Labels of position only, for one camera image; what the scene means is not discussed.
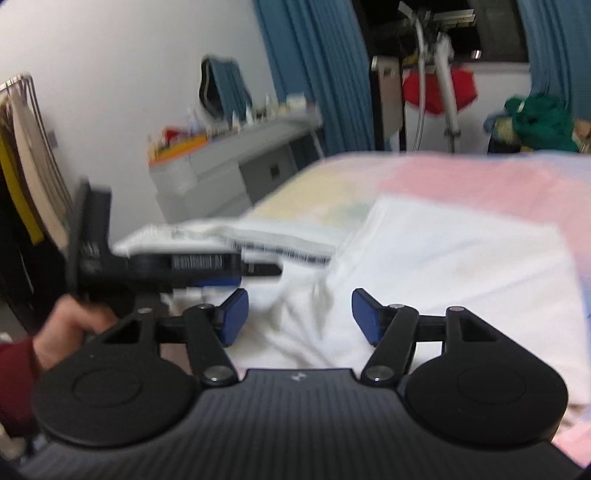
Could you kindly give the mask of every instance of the clothes rack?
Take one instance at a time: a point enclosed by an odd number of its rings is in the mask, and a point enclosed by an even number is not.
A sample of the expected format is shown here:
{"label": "clothes rack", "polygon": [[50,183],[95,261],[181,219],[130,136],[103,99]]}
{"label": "clothes rack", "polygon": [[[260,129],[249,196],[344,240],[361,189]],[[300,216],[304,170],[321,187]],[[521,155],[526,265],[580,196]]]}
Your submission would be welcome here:
{"label": "clothes rack", "polygon": [[28,94],[28,97],[30,99],[29,102],[31,110],[33,111],[33,115],[35,116],[35,120],[37,121],[37,126],[39,127],[41,136],[43,137],[43,141],[45,143],[45,148],[47,150],[50,167],[53,170],[55,177],[58,179],[60,183],[61,191],[63,192],[63,195],[66,197],[66,203],[69,205],[70,208],[72,208],[72,198],[68,193],[68,189],[66,187],[63,177],[61,176],[60,169],[57,166],[57,161],[53,154],[53,150],[51,149],[51,144],[49,142],[49,137],[47,136],[45,125],[43,124],[43,118],[41,117],[41,110],[39,109],[37,92],[35,91],[35,83],[33,82],[33,77],[30,73],[21,73],[20,75],[17,75],[1,84],[0,93],[8,91],[8,94],[10,94],[10,89],[15,86],[20,87],[21,92],[25,93],[25,103],[27,102]]}

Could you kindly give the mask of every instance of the yellow garment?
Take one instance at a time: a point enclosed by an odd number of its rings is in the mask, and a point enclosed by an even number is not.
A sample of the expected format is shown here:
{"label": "yellow garment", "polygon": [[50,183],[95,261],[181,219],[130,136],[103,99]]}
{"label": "yellow garment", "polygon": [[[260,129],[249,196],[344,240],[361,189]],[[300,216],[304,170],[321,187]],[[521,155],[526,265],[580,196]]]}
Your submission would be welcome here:
{"label": "yellow garment", "polygon": [[16,174],[17,162],[14,158],[14,153],[4,137],[4,132],[0,132],[0,166],[2,167],[8,192],[10,193],[12,202],[17,209],[18,216],[25,225],[27,233],[29,234],[29,237],[31,237],[31,242],[33,245],[37,245],[43,240],[43,232],[35,220],[35,216],[33,215],[33,212],[27,203],[27,199],[22,192],[21,185],[18,182]]}

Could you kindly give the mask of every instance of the curtain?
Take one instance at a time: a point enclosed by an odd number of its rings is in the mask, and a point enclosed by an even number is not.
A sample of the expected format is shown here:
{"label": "curtain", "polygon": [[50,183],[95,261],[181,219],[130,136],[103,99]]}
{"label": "curtain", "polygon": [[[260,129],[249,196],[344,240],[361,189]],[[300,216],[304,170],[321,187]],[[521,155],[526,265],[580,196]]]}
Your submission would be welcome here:
{"label": "curtain", "polygon": [[518,0],[530,55],[532,93],[561,98],[591,120],[591,0]]}
{"label": "curtain", "polygon": [[232,113],[246,120],[246,106],[252,106],[251,95],[246,88],[240,67],[236,60],[222,60],[208,57],[213,78],[215,79],[223,114],[228,123],[232,124]]}
{"label": "curtain", "polygon": [[369,59],[350,0],[254,0],[280,101],[304,93],[328,155],[374,149]]}

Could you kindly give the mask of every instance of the white wall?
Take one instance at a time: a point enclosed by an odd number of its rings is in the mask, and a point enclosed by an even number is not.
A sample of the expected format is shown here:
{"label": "white wall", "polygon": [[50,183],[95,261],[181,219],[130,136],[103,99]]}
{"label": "white wall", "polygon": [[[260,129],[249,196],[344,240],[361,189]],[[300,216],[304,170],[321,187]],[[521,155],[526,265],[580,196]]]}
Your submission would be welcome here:
{"label": "white wall", "polygon": [[[473,64],[465,66],[475,74],[478,98],[459,114],[462,130],[460,147],[462,153],[486,153],[490,136],[482,124],[491,113],[502,110],[505,101],[514,96],[528,96],[531,89],[531,77],[528,66],[524,64]],[[412,149],[417,131],[418,109],[407,105],[407,147]],[[445,117],[425,115],[421,150],[442,151],[448,149]]]}
{"label": "white wall", "polygon": [[113,239],[163,221],[147,135],[186,123],[203,55],[236,58],[255,102],[275,92],[251,0],[5,0],[0,31],[0,83],[33,75],[69,187],[113,189]]}

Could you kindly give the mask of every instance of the ribbed black surface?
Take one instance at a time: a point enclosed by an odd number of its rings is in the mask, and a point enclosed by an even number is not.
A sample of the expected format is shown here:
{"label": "ribbed black surface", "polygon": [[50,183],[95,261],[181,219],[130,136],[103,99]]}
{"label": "ribbed black surface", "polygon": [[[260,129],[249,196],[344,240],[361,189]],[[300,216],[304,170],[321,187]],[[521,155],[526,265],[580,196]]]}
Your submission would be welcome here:
{"label": "ribbed black surface", "polygon": [[349,370],[254,370],[206,391],[158,439],[117,451],[51,444],[22,472],[34,480],[573,480],[548,443],[512,452],[451,445],[418,426],[390,390]]}

